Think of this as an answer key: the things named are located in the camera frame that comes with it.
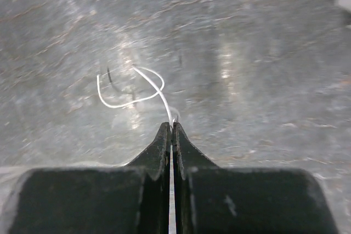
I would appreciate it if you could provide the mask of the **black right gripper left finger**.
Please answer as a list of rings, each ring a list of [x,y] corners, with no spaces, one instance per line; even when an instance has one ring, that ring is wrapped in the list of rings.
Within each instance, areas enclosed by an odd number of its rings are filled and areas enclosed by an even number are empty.
[[[171,131],[121,167],[26,171],[7,199],[8,233],[167,233]]]

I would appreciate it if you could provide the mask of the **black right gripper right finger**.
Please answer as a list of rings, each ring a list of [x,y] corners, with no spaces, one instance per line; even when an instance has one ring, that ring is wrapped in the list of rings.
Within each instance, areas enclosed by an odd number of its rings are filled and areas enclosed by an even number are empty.
[[[173,126],[178,233],[337,233],[317,180],[299,168],[222,168]]]

